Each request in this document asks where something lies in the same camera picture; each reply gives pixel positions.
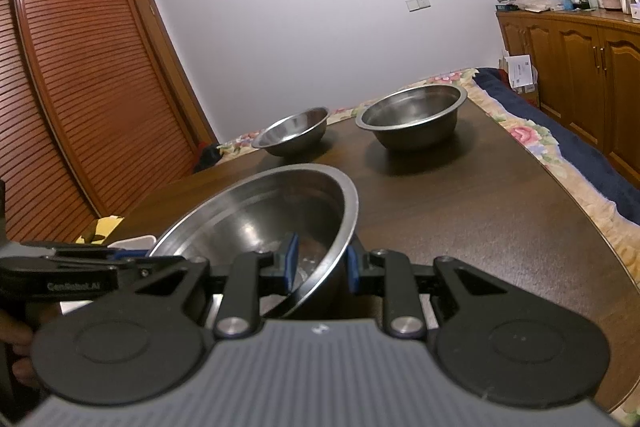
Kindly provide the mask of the person's left hand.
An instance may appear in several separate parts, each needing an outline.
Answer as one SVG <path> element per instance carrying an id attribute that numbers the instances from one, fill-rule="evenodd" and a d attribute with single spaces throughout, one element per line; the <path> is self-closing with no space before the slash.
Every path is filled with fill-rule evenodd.
<path id="1" fill-rule="evenodd" d="M 40 384 L 30 358 L 30 348 L 34 339 L 32 330 L 2 312 L 0 337 L 1 342 L 7 343 L 10 351 L 16 356 L 16 360 L 11 364 L 11 374 L 22 386 L 39 388 Z"/>

